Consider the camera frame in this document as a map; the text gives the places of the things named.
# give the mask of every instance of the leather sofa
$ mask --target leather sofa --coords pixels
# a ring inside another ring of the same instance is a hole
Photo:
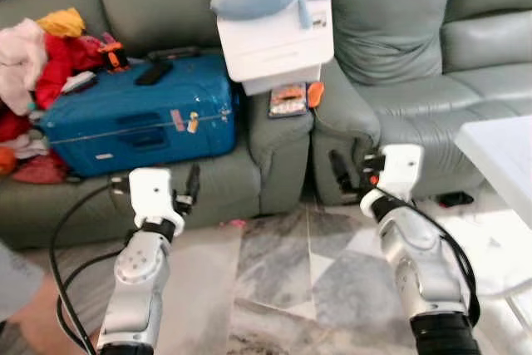
[[[364,153],[417,143],[415,195],[467,190],[483,177],[454,145],[462,124],[532,114],[532,0],[332,0],[336,60],[323,68],[313,170],[341,204],[328,154],[354,187]]]
[[[75,7],[87,31],[110,32],[129,56],[153,50],[218,48],[210,0],[1,0],[0,28]],[[270,120],[269,96],[241,99],[234,151],[199,161],[201,191],[187,227],[291,210],[299,200],[307,167],[313,118]],[[190,162],[170,165],[173,186],[183,190]],[[0,239],[12,247],[46,246],[65,211],[111,175],[61,185],[28,185],[0,178]],[[61,243],[123,237],[134,227],[129,196],[107,191],[88,202],[62,231]]]

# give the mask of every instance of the wire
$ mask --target wire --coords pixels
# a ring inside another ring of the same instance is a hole
[[[52,237],[50,238],[50,246],[48,248],[48,257],[50,258],[50,266],[52,267],[53,278],[56,281],[57,289],[59,291],[59,297],[61,298],[62,302],[65,304],[66,312],[68,313],[68,316],[70,317],[72,323],[74,324],[74,327],[76,328],[78,332],[79,339],[82,342],[83,347],[85,348],[86,352],[89,355],[96,355],[96,350],[92,346],[91,340],[89,339],[89,336],[87,335],[85,329],[83,328],[83,325],[81,324],[80,319],[77,317],[76,311],[74,307],[72,306],[70,299],[68,298],[65,284],[62,282],[61,274],[59,273],[59,267],[57,265],[56,242],[57,242],[57,236],[59,235],[61,228],[64,226],[66,222],[68,222],[71,216],[79,208],[81,208],[88,200],[106,191],[109,187],[110,185],[102,186],[99,189],[95,189],[92,192],[88,193],[87,195],[83,196],[81,199],[79,199],[63,215],[63,217],[57,224],[56,228],[53,230]]]
[[[451,234],[443,226],[438,224],[428,214],[419,210],[416,206],[411,205],[404,200],[401,200],[400,198],[396,197],[395,195],[391,193],[388,193],[386,190],[383,190],[380,187],[377,187],[377,186],[373,186],[373,187],[379,190],[380,192],[382,192],[385,196],[417,212],[423,218],[425,218],[426,220],[431,222],[434,226],[436,226],[438,230],[440,230],[440,232],[442,233],[441,237],[450,245],[452,252],[455,255],[456,262],[458,263],[458,267],[460,268],[460,271],[462,275],[464,276],[465,283],[467,284],[467,287],[470,290],[470,302],[469,302],[469,307],[468,307],[469,308],[468,314],[469,314],[469,320],[471,322],[471,325],[474,327],[480,318],[480,304],[479,304],[479,299],[476,296],[475,272],[473,271],[471,263],[469,259],[467,258],[467,255],[462,249],[462,247],[458,244],[458,242],[456,242],[456,240],[451,236]]]
[[[121,251],[122,251],[122,249],[119,249],[117,251],[113,251],[112,253],[103,254],[103,255],[100,255],[98,257],[90,259],[90,260],[86,261],[85,263],[81,264],[79,267],[77,267],[77,269],[75,269],[65,279],[65,282],[64,282],[65,289],[68,289],[68,287],[74,281],[74,279],[77,277],[77,275],[80,274],[83,270],[85,270],[86,268],[88,268],[89,266],[91,266],[93,264],[97,264],[98,262],[105,261],[106,259],[116,257]],[[83,343],[83,341],[67,325],[67,322],[65,321],[65,317],[63,316],[63,312],[62,312],[62,304],[63,304],[63,302],[61,300],[61,297],[58,297],[57,298],[57,303],[56,303],[56,315],[57,315],[57,320],[59,322],[59,325],[63,329],[63,332],[65,332],[65,334],[74,343],[76,343],[78,345],[78,347],[80,347],[81,349],[85,350],[85,344]]]

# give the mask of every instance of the suitcase zipper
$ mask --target suitcase zipper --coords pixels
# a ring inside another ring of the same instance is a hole
[[[201,121],[212,121],[216,119],[221,119],[224,122],[227,122],[228,115],[232,114],[233,112],[231,110],[222,110],[220,112],[220,115],[218,116],[201,116],[196,118],[195,120],[197,123]],[[190,119],[184,120],[184,123],[187,125],[190,123]],[[73,141],[86,141],[89,139],[96,139],[99,137],[106,137],[106,136],[114,136],[114,135],[121,135],[124,133],[134,132],[134,131],[140,131],[143,129],[150,129],[150,128],[159,128],[159,127],[166,127],[166,126],[175,126],[174,122],[165,122],[160,124],[153,124],[153,125],[147,125],[142,127],[135,127],[135,128],[129,128],[129,129],[120,129],[118,131],[112,131],[112,132],[106,132],[106,133],[99,133],[97,135],[87,135],[87,136],[80,136],[80,137],[72,137],[71,139],[62,139],[60,141],[50,141],[51,145],[59,145],[62,143],[72,143]]]

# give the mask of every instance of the floor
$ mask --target floor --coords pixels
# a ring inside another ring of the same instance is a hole
[[[473,195],[473,205],[450,210],[429,200],[419,205],[457,237],[475,267],[483,354],[530,354],[532,333],[505,300],[490,295],[532,278],[532,231],[490,187]],[[62,251],[63,270],[117,245]],[[42,251],[27,255],[46,266]],[[159,355],[416,353],[376,225],[356,206],[322,207],[307,195],[291,214],[185,231],[170,265]],[[97,265],[72,287],[89,330],[101,323],[111,271],[112,262]],[[530,313],[532,290],[515,306]],[[2,340],[6,355],[33,354],[13,328]]]

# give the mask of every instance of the blue suitcase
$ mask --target blue suitcase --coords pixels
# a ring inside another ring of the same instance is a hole
[[[110,75],[61,96],[41,127],[80,176],[105,174],[233,149],[233,101],[224,59],[209,55],[172,61],[152,86],[135,79],[150,65]]]

